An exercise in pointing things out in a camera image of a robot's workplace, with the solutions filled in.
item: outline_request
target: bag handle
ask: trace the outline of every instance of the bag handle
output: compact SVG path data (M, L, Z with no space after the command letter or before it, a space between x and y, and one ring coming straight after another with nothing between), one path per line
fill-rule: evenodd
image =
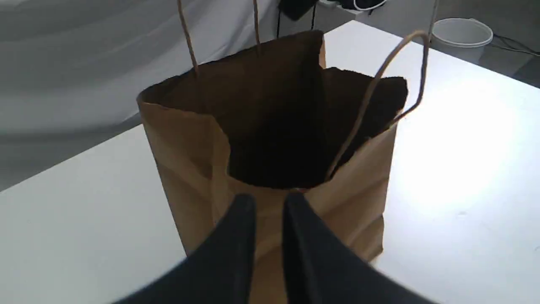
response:
M195 58L195 52L193 51L193 45L191 44L190 33L187 30L186 18L184 17L184 12L182 11L182 0L177 0L178 5L178 15L180 15L180 22L182 24L182 29L184 30L184 36L186 36L187 48L190 50L191 63L193 64L193 71L195 72L195 77L199 76L199 65L197 64L197 59ZM255 40L257 41L257 55L261 54L261 40L259 38L259 8L257 7L257 0L253 0L253 18L255 20Z
M364 117L364 114L366 113L366 110L368 108L369 101L373 95L373 92L375 91L375 88L377 87L379 81L381 80L382 74L390 65L390 62L396 57L396 55L407 45L409 42L411 42L414 38L420 37L422 38L423 42L423 55L422 55L422 67L420 71L420 90L418 91L418 98L416 99L416 103L410 107L405 112L399 114L396 118L394 118L392 121L390 121L383 130L387 130L394 124L396 124L398 121L400 121L402 118L407 116L409 113L411 113L414 109L416 109L420 102L422 101L422 97L424 95L424 87L426 85L426 71L428 67L428 52L429 52L429 37L428 34L424 31L415 31L414 33L406 36L395 48L394 50L386 57L385 61L383 62L382 66L379 68L377 74L375 74L375 77L373 80L369 83L368 88L366 89L366 93L364 94L364 97L362 99L362 103L360 105L360 109L358 111L358 116L356 117L356 121L354 122L353 128L350 131L349 135L347 136L347 139L343 142L341 145L341 148L339 152L337 153L336 157L334 158L334 161L332 162L332 165L328 168L328 171L326 172L326 180L328 181L332 174L334 173L335 167L338 165L339 160L343 157L343 154L345 151L349 148L350 144L352 143L354 137L358 133L358 130L360 129L360 125L362 124L362 119Z

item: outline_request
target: kraft paper bag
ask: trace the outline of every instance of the kraft paper bag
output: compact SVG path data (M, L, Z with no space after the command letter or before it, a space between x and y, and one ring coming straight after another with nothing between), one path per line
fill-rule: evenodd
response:
M180 17L190 45L181 11ZM416 36L424 39L420 95L399 114L406 81L381 75ZM201 65L191 52L194 69L141 92L143 125L187 254L209 236L236 194L252 194L251 303L286 303L281 215L286 194L296 190L359 257L381 253L396 125L421 100L426 39L419 33L404 39L375 78L323 69L319 31Z

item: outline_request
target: brown paper bag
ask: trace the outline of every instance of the brown paper bag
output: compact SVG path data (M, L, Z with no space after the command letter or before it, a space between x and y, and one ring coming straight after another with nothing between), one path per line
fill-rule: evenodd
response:
M359 257L381 253L396 123L421 100L427 36L406 37L375 78L322 69L318 31L258 41L197 65L179 8L194 69L144 90L138 104L186 252L209 235L234 195L252 194L257 237L251 302L286 303L281 214L285 195L299 187L308 188L314 210ZM406 82L381 76L417 36L424 39L420 95L396 117Z

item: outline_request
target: table surface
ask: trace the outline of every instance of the table surface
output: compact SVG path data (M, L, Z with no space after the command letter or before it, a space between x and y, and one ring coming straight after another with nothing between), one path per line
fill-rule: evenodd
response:
M374 75L399 37L349 22L327 65ZM421 46L385 76L418 92ZM400 123L374 266L443 303L540 302L540 90L437 51ZM107 303L185 256L142 126L0 193L0 301Z

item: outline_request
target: bucket rim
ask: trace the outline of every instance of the bucket rim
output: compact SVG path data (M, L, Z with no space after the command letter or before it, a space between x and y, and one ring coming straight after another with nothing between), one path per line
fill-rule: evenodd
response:
M453 21L453 20L466 20L468 22L473 22L475 25L479 25L481 28L487 30L487 32L489 33L489 38L487 38L484 41L476 42L476 43L459 43L459 42L453 42L453 41L443 39L439 37L437 34L435 34L435 27L437 26L437 23L440 24L445 21ZM438 40L442 44L448 45L450 47L463 48L463 49L480 48L480 47L490 44L491 41L493 40L493 30L486 24L474 18L445 18L445 19L438 20L433 24L433 30L431 31L431 34L436 40Z

